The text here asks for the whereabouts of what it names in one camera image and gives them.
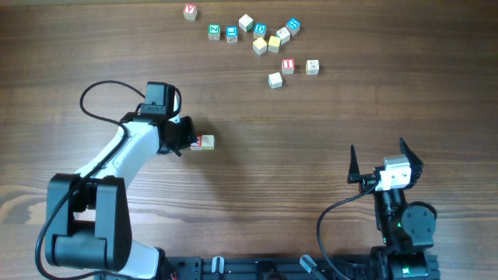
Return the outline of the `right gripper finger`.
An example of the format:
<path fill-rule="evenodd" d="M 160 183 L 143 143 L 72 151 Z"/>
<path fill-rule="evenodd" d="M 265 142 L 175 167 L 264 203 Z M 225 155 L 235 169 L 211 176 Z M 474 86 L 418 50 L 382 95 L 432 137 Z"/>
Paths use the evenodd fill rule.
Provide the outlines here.
<path fill-rule="evenodd" d="M 411 167 L 423 167 L 423 161 L 408 147 L 404 138 L 399 140 L 400 150 L 407 157 Z"/>
<path fill-rule="evenodd" d="M 349 177 L 360 177 L 359 164 L 354 145 L 350 146 Z"/>

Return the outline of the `red A letter block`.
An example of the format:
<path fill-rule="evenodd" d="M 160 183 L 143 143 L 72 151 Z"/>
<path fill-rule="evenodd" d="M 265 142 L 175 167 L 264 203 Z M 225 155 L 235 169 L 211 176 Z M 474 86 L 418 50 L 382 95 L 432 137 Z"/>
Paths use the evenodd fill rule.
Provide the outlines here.
<path fill-rule="evenodd" d="M 201 136 L 197 137 L 196 142 L 191 143 L 190 149 L 195 150 L 195 151 L 202 150 L 202 137 Z"/>

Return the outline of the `plain wooden picture block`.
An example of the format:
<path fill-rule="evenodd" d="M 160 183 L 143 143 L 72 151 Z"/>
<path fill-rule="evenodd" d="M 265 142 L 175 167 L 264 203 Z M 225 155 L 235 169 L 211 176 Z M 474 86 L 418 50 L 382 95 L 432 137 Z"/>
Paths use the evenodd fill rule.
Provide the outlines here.
<path fill-rule="evenodd" d="M 202 148 L 203 149 L 214 149 L 215 148 L 215 136 L 214 135 L 203 135 L 202 136 Z"/>

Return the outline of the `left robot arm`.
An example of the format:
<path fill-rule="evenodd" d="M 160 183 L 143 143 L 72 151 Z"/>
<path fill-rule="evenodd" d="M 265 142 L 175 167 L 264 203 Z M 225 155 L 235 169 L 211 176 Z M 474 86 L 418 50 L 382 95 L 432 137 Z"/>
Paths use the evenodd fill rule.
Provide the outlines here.
<path fill-rule="evenodd" d="M 84 270 L 95 279 L 176 279 L 164 250 L 132 239 L 126 190 L 152 157 L 181 154 L 197 141 L 189 116 L 181 117 L 181 91 L 148 82 L 143 103 L 117 121 L 117 134 L 92 162 L 73 174 L 57 173 L 47 186 L 47 217 L 35 246 L 44 262 Z"/>

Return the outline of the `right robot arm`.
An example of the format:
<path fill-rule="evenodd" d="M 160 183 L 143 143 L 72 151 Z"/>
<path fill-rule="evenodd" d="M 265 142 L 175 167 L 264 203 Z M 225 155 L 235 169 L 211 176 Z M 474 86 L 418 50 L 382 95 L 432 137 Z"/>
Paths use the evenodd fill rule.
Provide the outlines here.
<path fill-rule="evenodd" d="M 354 147 L 350 148 L 347 182 L 358 184 L 361 194 L 372 194 L 382 247 L 370 250 L 366 273 L 373 279 L 439 279 L 433 247 L 437 210 L 423 201 L 408 203 L 405 191 L 415 186 L 423 172 L 423 161 L 399 140 L 399 155 L 387 156 L 372 173 L 361 174 Z"/>

